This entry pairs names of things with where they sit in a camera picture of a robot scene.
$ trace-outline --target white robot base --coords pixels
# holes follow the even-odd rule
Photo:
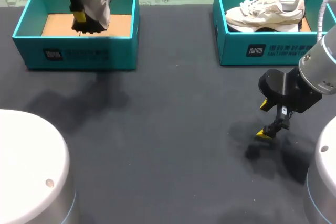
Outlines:
[[[46,120],[0,110],[0,223],[78,224],[67,145]]]
[[[311,224],[336,220],[336,118],[322,131],[311,161],[304,189],[306,217]]]

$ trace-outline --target shoe box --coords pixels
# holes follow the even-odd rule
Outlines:
[[[318,15],[323,0],[304,0],[305,18],[299,32],[229,31],[225,12],[244,0],[214,0],[213,22],[221,65],[297,65],[317,41]],[[325,9],[323,34],[336,24],[330,6]]]
[[[137,67],[138,0],[112,0],[107,31],[71,29],[70,0],[28,0],[13,41],[30,70],[133,70]]]

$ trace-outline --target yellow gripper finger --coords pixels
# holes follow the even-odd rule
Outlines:
[[[267,99],[264,100],[264,102],[263,102],[262,105],[260,106],[260,109],[261,109],[262,107],[264,107],[264,106],[266,105],[266,103],[267,103]]]
[[[266,135],[264,134],[264,130],[259,131],[259,132],[257,133],[257,136],[258,136],[258,137],[261,137],[261,138],[264,138],[264,139],[271,139],[269,136],[266,136]]]
[[[72,12],[72,14],[75,17],[75,20],[79,23],[85,23],[86,18],[85,18],[85,12],[82,10],[80,12]]]
[[[267,98],[264,100],[262,105],[260,106],[260,109],[263,111],[269,111],[271,108],[273,108],[275,104],[273,102],[270,102]]]

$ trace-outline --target cardboard box bottom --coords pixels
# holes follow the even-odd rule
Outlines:
[[[72,14],[49,14],[45,23],[43,37],[130,37],[131,15],[111,15],[110,24],[106,31],[94,34],[82,34],[71,29]]]

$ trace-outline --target black and white sneaker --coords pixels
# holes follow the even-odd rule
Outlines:
[[[82,33],[100,33],[107,30],[110,22],[111,0],[81,0],[86,22],[73,21],[72,29]]]

